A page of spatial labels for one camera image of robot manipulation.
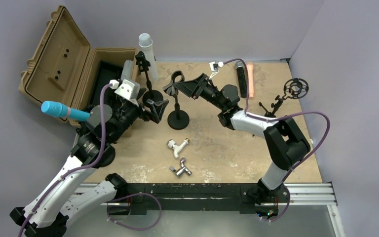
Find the black microphone silver grille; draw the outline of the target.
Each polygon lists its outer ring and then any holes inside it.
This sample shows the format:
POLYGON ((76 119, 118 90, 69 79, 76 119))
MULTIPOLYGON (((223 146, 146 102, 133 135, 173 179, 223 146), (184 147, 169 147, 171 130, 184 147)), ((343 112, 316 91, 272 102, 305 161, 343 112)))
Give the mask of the black microphone silver grille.
POLYGON ((237 61, 235 63, 235 69, 236 69, 237 78, 238 78, 240 95, 242 98, 246 98, 247 97, 247 82, 246 82, 246 77, 245 77, 244 64, 241 61, 237 61))

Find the black tripod shock-mount stand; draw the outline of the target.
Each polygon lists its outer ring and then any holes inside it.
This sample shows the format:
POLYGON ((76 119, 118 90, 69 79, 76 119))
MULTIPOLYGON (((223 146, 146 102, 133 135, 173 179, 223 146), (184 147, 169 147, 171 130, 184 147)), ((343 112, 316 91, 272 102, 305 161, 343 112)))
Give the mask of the black tripod shock-mount stand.
POLYGON ((287 99, 298 100, 304 98, 309 91, 309 84, 302 78, 292 78, 285 82, 283 86, 284 95, 277 95, 275 97, 276 103, 271 103, 272 110, 269 111, 266 107, 259 102, 259 106, 265 110, 264 116, 267 118, 276 118, 276 112, 279 110, 283 102, 287 99))

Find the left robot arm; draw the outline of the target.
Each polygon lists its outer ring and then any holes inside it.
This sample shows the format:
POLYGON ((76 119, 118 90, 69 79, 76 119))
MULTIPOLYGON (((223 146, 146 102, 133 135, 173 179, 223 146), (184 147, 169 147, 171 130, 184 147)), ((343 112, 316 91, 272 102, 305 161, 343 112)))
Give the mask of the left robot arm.
POLYGON ((168 103, 148 100, 148 105, 143 106, 137 101, 125 101, 117 110, 102 103, 86 112, 59 102, 43 102, 43 113, 79 120, 79 138, 47 187, 31 203, 11 211, 11 219, 20 227, 18 235, 61 237, 77 219, 105 202, 124 200, 132 204, 139 194, 130 193, 128 183, 117 173, 107 175, 95 188, 76 198, 72 194, 98 168, 113 162, 113 143, 135 120, 159 123, 168 103))

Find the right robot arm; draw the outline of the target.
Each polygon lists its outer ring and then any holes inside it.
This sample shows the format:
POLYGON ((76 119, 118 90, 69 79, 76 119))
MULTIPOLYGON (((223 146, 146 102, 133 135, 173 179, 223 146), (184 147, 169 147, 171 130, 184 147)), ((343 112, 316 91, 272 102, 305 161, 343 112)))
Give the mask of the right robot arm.
POLYGON ((189 81, 170 79, 162 89, 169 96, 180 92, 194 100, 201 97, 220 109, 218 118, 223 127, 245 131, 265 139, 271 164, 265 175, 259 179, 256 193, 248 194, 258 204, 276 201, 285 176, 311 150, 310 144, 292 118, 270 121, 245 112, 238 104, 240 97, 235 85, 227 84, 218 89, 206 74, 201 74, 189 81))

